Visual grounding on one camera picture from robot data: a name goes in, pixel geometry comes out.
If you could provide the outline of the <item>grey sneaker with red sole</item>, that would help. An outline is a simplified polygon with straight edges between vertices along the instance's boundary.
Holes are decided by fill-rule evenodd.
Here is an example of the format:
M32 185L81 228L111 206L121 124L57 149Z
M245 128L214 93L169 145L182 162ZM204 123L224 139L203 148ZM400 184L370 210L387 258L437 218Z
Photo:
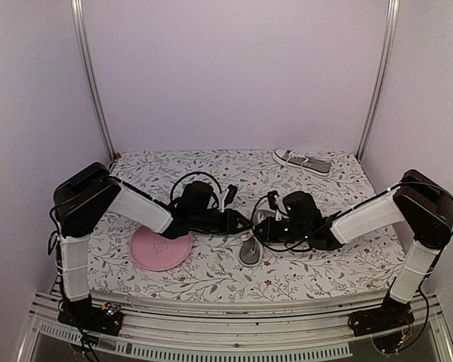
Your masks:
M253 226L260 224L268 216L275 216L275 213L269 210L256 210L253 213ZM263 247L253 234L243 235L242 246L239 251L239 261L246 267L258 266L262 255Z

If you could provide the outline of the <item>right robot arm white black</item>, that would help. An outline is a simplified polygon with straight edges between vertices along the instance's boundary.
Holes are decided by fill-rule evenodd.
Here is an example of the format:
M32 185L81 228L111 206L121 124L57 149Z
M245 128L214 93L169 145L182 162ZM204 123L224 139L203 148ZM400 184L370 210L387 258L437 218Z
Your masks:
M397 184L330 216L322 216L307 192L292 192L282 204L284 211L251 222L253 235L265 246L282 243L292 251L307 243L312 250L333 251L385 227L410 231L410 247L381 305L353 312L347 324L355 336L364 336L414 322L411 300L453 236L450 192L411 169Z

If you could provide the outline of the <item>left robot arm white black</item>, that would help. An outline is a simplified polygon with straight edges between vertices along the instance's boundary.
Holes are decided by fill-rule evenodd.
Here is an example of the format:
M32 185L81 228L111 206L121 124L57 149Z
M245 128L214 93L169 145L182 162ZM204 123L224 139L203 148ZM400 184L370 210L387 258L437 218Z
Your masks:
M80 333L118 336L123 313L114 304L97 307L88 284L88 250L91 236L107 214L121 216L174 241L190 233L237 235L250 228L250 221L231 208L238 189L192 181L180 196L169 195L164 203L94 162L61 183L53 193L49 217L55 230L49 248L56 253L61 293L58 321Z

